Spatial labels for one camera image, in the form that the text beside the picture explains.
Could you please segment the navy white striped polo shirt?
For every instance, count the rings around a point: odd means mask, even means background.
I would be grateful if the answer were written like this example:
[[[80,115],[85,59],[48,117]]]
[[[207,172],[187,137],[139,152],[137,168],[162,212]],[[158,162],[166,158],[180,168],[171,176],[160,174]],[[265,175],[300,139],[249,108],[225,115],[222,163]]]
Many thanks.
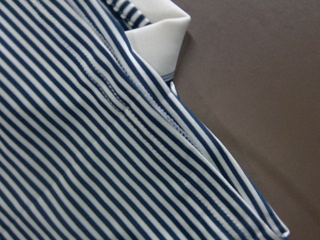
[[[286,240],[173,76],[170,0],[0,3],[3,240]]]

